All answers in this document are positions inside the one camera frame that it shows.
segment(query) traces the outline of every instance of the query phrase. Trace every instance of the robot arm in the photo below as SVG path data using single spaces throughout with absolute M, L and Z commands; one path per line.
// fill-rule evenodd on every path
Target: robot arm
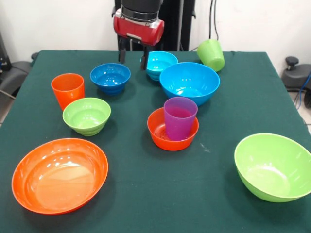
M 121 8 L 115 12 L 113 25 L 121 37 L 119 41 L 119 61 L 125 62 L 127 40 L 142 44 L 144 54 L 141 69 L 146 69 L 149 51 L 160 41 L 164 31 L 164 21 L 158 18 L 163 0 L 121 0 Z

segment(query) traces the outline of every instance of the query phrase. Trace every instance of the large orange bowl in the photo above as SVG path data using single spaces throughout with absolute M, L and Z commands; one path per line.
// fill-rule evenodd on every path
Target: large orange bowl
M 12 191 L 26 209 L 47 215 L 71 212 L 101 189 L 108 173 L 105 153 L 78 138 L 47 142 L 16 167 Z
M 153 111 L 147 120 L 148 130 L 153 142 L 164 150 L 178 151 L 187 148 L 199 130 L 198 118 L 195 118 L 190 135 L 185 140 L 172 141 L 165 131 L 164 108 Z

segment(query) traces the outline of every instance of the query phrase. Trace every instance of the large green bowl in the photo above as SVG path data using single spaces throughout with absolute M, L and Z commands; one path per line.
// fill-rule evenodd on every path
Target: large green bowl
M 311 154 L 289 138 L 248 136 L 237 145 L 234 160 L 244 185 L 263 200 L 287 202 L 311 192 Z
M 83 98 L 69 104 L 63 112 L 64 122 L 77 133 L 93 136 L 102 130 L 110 117 L 107 102 L 98 98 Z

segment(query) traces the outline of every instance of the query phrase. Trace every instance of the green cup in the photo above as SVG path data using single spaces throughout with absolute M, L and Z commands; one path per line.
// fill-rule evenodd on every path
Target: green cup
M 225 65 L 223 51 L 218 40 L 203 41 L 198 47 L 197 53 L 201 62 L 216 72 Z

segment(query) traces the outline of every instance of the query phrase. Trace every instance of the blue cable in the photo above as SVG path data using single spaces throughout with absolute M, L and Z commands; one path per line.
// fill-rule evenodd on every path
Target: blue cable
M 302 87 L 300 88 L 300 90 L 299 90 L 299 95 L 300 95 L 300 103 L 299 103 L 299 106 L 298 106 L 298 108 L 297 108 L 297 109 L 299 109 L 299 108 L 300 108 L 300 106 L 301 106 L 301 102 L 302 102 L 302 100 L 301 100 L 302 91 L 303 91 L 303 89 L 306 87 L 306 85 L 308 84 L 308 82 L 309 82 L 310 78 L 311 78 L 311 72 L 309 73 L 309 75 L 308 75 L 308 77 L 307 77 L 307 80 L 305 81 L 305 83 L 303 84 L 303 86 L 302 86 Z

